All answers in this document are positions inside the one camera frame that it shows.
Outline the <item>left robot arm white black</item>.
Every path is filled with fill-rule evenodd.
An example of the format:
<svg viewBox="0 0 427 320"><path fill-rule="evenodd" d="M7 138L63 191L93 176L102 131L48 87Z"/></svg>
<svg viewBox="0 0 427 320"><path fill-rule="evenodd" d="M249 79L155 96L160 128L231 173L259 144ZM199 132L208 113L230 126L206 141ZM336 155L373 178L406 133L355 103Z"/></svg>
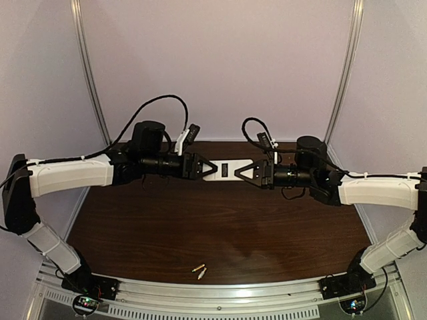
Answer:
<svg viewBox="0 0 427 320"><path fill-rule="evenodd" d="M184 130L173 153L161 151L165 125L157 121L135 124L131 139L119 149L94 157L71 160L28 160L14 156L2 191L5 229L26 238L63 272L73 291L97 295L99 283L82 254L68 245L42 221L34 199L80 187L125 185L147 174L197 180L215 173L217 165L197 153L186 153L199 132L197 125Z"/></svg>

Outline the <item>white red remote control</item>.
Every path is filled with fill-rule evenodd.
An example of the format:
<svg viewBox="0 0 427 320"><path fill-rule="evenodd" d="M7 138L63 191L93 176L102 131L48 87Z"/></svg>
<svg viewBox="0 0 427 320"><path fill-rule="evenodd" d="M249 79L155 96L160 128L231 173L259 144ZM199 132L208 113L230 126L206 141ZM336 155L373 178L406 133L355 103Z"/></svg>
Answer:
<svg viewBox="0 0 427 320"><path fill-rule="evenodd" d="M225 182L225 181L243 181L242 178L235 175L235 171L251 165L252 159L231 159L231 160L210 160L217 167L215 173L210 173L203 177L204 181Z"/></svg>

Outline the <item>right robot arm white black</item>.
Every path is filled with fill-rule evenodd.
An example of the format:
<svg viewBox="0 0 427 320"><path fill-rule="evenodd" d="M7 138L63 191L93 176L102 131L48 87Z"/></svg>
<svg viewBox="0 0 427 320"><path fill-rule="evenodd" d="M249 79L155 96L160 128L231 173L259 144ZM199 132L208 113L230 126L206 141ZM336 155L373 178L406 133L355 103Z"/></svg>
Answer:
<svg viewBox="0 0 427 320"><path fill-rule="evenodd" d="M308 189L313 199L326 205L385 205L414 212L413 218L385 240L357 252L340 279L340 287L353 295L369 287L379 269L426 246L426 171L405 175L350 173L329 163L326 153L326 144L317 137L302 136L296 141L294 163L260 160L236 169L234 175L262 189Z"/></svg>

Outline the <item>circuit board with led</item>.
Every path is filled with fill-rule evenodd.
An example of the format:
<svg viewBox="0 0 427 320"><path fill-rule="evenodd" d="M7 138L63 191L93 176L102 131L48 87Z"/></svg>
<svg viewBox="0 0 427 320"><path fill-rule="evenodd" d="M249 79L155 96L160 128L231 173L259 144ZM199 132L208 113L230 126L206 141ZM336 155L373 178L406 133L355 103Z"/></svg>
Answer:
<svg viewBox="0 0 427 320"><path fill-rule="evenodd" d="M76 296L71 304L72 309L79 316L89 316L95 313L99 307L100 301L86 295Z"/></svg>
<svg viewBox="0 0 427 320"><path fill-rule="evenodd" d="M365 295L357 295L353 297L346 297L338 301L340 309L348 315L358 315L363 312L367 305L367 298Z"/></svg>

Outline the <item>left aluminium frame post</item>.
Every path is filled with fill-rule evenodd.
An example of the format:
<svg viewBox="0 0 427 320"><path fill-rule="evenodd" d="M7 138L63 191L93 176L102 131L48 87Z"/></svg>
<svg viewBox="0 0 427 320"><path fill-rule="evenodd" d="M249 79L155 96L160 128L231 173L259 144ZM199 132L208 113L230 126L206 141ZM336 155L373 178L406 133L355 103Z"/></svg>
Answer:
<svg viewBox="0 0 427 320"><path fill-rule="evenodd" d="M99 100L99 95L97 92L97 87L95 84L95 77L93 74L93 69L91 66L89 48L87 45L87 40L85 36L85 28L83 22L83 12L81 8L81 1L79 0L70 0L71 5L71 15L73 18L73 23L75 27L75 34L77 38L77 46L80 54L81 64L83 68L83 76L87 85L87 90L89 93L89 98L91 99L91 105L93 107L93 112L95 115L95 120L99 127L103 143L109 145L111 143L111 137L107 128L107 123L103 110L101 108L101 103Z"/></svg>

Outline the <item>left circuit board with LED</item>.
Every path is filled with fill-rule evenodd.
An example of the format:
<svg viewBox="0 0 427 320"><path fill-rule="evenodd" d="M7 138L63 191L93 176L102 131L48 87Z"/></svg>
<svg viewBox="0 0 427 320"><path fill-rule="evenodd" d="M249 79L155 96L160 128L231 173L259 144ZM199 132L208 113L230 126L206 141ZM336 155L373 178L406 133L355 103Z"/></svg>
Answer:
<svg viewBox="0 0 427 320"><path fill-rule="evenodd" d="M86 295L76 296L71 304L72 309L79 316L89 316L95 313L99 307L100 301Z"/></svg>

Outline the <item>aluminium frame post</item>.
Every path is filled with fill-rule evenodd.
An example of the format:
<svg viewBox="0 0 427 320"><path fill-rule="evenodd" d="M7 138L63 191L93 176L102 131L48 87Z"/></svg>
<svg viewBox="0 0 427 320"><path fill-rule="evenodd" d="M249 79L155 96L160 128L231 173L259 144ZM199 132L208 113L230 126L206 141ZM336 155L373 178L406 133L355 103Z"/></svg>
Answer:
<svg viewBox="0 0 427 320"><path fill-rule="evenodd" d="M80 54L81 64L83 68L83 76L87 85L87 90L89 93L89 98L91 99L91 105L93 107L93 112L95 115L95 120L99 127L103 143L109 145L111 143L111 137L107 128L107 123L103 110L101 108L101 103L99 100L99 95L97 92L97 87L95 84L95 77L93 74L93 69L91 66L89 48L87 45L87 40L85 36L85 28L83 22L83 12L81 8L81 1L79 0L70 0L71 5L71 15L73 18L73 23L75 27L75 34L77 38L77 46Z"/></svg>
<svg viewBox="0 0 427 320"><path fill-rule="evenodd" d="M356 53L357 53L358 44L360 40L363 17L364 17L364 1L363 0L353 1L353 9L351 14L352 19L351 19L350 30L348 34L346 52L344 55L344 63L343 63L342 72L340 75L340 80L338 83L338 89L334 99L332 113L330 116L328 127L326 129L326 134L324 137L324 142L326 144L331 143L332 136L338 124L340 111L344 104L344 99L345 99L346 91L348 89L348 85L350 82L352 67L354 65L354 60L356 58Z"/></svg>

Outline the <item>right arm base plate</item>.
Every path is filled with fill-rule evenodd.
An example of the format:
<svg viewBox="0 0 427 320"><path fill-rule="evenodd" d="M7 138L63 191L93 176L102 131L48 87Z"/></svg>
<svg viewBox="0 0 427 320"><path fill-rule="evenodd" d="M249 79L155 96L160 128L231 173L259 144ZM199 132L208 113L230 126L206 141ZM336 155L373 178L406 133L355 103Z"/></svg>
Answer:
<svg viewBox="0 0 427 320"><path fill-rule="evenodd" d="M321 278L318 283L324 300L361 293L376 286L373 276L361 273L329 275Z"/></svg>

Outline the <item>white-tipped AAA battery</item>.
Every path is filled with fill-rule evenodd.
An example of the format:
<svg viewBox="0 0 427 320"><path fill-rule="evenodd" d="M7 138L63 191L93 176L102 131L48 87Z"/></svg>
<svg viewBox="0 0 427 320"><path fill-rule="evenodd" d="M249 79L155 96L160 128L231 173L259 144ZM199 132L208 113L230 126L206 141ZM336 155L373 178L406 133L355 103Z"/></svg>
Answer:
<svg viewBox="0 0 427 320"><path fill-rule="evenodd" d="M207 271L207 267L204 267L204 268L201 270L201 272L199 273L199 275L197 276L197 279L198 279L198 280L202 279L202 278L203 278L203 276L205 275L206 271Z"/></svg>

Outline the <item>right aluminium frame post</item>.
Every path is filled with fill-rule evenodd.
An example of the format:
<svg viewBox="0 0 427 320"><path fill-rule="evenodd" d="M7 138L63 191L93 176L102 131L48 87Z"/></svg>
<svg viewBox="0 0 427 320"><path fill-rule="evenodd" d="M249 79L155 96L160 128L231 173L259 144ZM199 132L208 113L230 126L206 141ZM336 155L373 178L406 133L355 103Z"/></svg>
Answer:
<svg viewBox="0 0 427 320"><path fill-rule="evenodd" d="M356 53L357 53L358 44L360 40L363 17L364 17L364 1L363 0L353 1L353 9L351 14L352 19L351 19L350 30L348 34L346 52L344 55L344 63L343 63L342 72L340 75L340 80L338 83L338 89L334 99L332 113L330 116L328 127L326 129L326 134L324 137L324 142L326 144L331 143L332 136L338 124L340 111L344 104L344 99L345 99L346 91L348 89L348 85L350 82L352 67L354 65L354 60L356 58Z"/></svg>

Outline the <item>gold AAA battery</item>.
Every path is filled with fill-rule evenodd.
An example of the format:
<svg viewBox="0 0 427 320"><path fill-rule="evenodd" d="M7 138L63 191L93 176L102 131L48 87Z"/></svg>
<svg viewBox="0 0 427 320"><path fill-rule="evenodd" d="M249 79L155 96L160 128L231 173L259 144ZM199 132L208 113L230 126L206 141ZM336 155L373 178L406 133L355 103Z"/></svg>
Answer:
<svg viewBox="0 0 427 320"><path fill-rule="evenodd" d="M200 269L203 269L204 267L205 267L205 264L203 263L203 264L198 265L197 267L193 268L193 269L191 270L191 272L192 272L192 273L195 273L196 271L199 271Z"/></svg>

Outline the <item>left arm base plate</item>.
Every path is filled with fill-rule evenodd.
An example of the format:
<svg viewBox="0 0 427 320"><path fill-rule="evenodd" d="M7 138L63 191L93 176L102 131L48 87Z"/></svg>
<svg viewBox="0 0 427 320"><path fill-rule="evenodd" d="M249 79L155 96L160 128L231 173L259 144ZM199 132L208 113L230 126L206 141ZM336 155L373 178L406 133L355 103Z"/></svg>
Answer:
<svg viewBox="0 0 427 320"><path fill-rule="evenodd" d="M114 278L93 275L91 273L66 274L62 280L61 287L92 298L114 301L119 281Z"/></svg>

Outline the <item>right circuit board with LED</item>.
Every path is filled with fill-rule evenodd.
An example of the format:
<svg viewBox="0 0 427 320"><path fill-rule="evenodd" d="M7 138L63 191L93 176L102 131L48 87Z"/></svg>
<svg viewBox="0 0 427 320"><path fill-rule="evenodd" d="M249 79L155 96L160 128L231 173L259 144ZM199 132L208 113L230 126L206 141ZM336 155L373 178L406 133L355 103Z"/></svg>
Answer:
<svg viewBox="0 0 427 320"><path fill-rule="evenodd" d="M365 295L357 295L353 297L346 297L338 301L340 309L348 315L358 315L363 312L367 305L367 298Z"/></svg>

